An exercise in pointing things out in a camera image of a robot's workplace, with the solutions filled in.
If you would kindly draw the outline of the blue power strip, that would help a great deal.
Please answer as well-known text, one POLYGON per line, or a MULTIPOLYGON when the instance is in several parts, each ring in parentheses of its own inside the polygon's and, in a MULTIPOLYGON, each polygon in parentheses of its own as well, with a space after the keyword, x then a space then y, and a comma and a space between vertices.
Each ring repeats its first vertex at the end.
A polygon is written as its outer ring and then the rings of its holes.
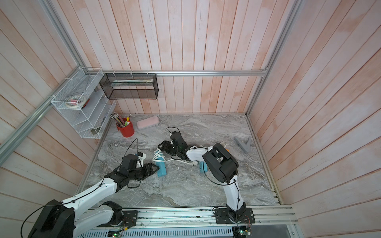
POLYGON ((208 171, 207 164, 204 161, 199 161, 198 162, 200 173, 205 174, 208 171))
POLYGON ((157 171, 158 177, 163 177, 167 175, 166 166, 165 166, 165 158, 164 157, 158 157, 155 161, 156 166, 159 167, 159 170, 157 171))

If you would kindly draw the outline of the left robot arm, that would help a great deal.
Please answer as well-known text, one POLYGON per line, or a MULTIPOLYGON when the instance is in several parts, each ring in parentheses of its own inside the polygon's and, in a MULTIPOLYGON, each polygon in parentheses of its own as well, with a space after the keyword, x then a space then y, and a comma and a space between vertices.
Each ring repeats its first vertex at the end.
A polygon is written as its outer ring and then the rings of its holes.
POLYGON ((63 201, 53 199, 39 208, 40 215, 28 237, 76 238, 98 226, 135 226, 136 216, 124 214, 113 201, 104 202, 95 210, 92 206, 127 187, 130 181, 142 182, 159 169, 153 163, 143 164, 136 154, 123 157, 118 167, 89 189, 63 201))

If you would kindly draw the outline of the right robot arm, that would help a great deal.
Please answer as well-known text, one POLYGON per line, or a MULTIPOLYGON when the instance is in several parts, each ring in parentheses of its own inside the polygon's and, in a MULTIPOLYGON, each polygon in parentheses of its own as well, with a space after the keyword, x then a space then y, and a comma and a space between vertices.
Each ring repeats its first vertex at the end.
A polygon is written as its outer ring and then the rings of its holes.
POLYGON ((210 171, 217 180, 212 183, 223 187, 228 212, 236 218, 243 215, 247 207, 238 186, 239 164, 222 144, 217 143, 210 147, 191 146, 184 141, 180 132, 174 131, 170 140, 163 141, 158 149, 176 159, 201 162, 201 171, 210 171))

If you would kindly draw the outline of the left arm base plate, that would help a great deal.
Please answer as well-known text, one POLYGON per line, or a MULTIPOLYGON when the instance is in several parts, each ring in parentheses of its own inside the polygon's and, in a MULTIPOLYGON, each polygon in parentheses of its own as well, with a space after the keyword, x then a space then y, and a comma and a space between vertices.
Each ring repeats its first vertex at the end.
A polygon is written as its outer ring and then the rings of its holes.
POLYGON ((111 221, 98 227, 134 227, 137 223, 138 211, 115 211, 111 221))

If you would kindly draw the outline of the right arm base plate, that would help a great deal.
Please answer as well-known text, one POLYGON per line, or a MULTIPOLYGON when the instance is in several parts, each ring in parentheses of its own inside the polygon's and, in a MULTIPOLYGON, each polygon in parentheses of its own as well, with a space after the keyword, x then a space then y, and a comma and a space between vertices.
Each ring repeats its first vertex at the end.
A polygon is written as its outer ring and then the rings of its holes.
POLYGON ((252 208, 242 207, 237 212, 230 208, 214 207, 212 212, 217 224, 254 224, 255 218, 252 208))

